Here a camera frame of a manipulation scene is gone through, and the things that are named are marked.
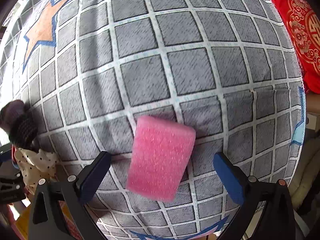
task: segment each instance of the foam block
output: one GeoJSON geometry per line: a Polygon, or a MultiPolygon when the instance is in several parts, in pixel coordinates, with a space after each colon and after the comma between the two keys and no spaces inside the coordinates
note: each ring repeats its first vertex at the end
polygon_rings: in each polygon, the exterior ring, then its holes
{"type": "Polygon", "coordinates": [[[139,117],[126,188],[152,200],[172,201],[195,139],[196,131],[191,127],[139,117]]]}

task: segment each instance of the fabric texture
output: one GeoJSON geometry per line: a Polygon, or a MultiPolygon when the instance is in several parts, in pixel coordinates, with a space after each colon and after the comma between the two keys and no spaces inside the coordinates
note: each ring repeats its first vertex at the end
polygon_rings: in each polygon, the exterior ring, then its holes
{"type": "Polygon", "coordinates": [[[320,94],[320,22],[317,15],[306,0],[272,1],[300,60],[306,91],[320,94]]]}
{"type": "Polygon", "coordinates": [[[21,170],[23,182],[31,194],[35,194],[40,179],[56,181],[56,164],[59,163],[57,154],[41,149],[36,153],[19,148],[14,157],[21,170]]]}
{"type": "MultiPolygon", "coordinates": [[[[216,152],[248,176],[290,181],[301,150],[290,142],[302,78],[270,0],[58,1],[26,0],[10,22],[0,44],[0,106],[30,106],[41,148],[61,160],[59,180],[102,150],[113,155],[89,203],[108,239],[137,238],[131,231],[181,239],[227,215],[229,222],[237,205],[212,166],[216,152]],[[50,35],[29,32],[38,20],[50,35]],[[141,115],[196,130],[173,202],[125,188],[141,115]]],[[[0,141],[8,141],[2,131],[0,141]]]]}

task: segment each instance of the orange star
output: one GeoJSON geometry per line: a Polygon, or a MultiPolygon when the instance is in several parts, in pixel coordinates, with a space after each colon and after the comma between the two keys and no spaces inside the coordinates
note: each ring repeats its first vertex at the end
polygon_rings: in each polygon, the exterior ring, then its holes
{"type": "Polygon", "coordinates": [[[54,0],[49,0],[38,20],[31,26],[26,35],[24,35],[28,45],[24,56],[22,72],[27,66],[30,55],[39,44],[52,47],[57,45],[55,34],[57,28],[56,15],[68,1],[69,0],[59,0],[54,2],[54,0]]]}

